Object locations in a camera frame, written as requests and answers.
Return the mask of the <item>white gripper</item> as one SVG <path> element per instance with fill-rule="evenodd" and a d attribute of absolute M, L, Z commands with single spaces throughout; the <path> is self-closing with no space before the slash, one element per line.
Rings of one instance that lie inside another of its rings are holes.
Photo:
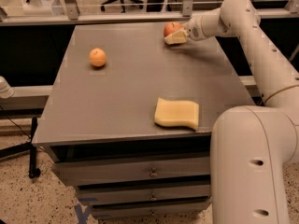
<path fill-rule="evenodd" d="M 202 19 L 202 15 L 196 15 L 191 17 L 189 21 L 185 23 L 186 30 L 166 30 L 164 32 L 164 42 L 167 45 L 183 44 L 187 42 L 187 36 L 189 36 L 189 38 L 194 41 L 205 40 L 206 36 L 202 28 Z"/>

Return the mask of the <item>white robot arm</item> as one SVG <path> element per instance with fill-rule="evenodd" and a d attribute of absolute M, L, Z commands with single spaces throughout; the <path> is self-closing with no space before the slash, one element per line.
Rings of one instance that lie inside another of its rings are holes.
<path fill-rule="evenodd" d="M 236 37 L 263 105 L 222 113 L 210 145 L 213 224 L 290 224 L 283 166 L 299 159 L 299 73 L 260 27 L 250 0 L 223 0 L 167 44 Z"/>

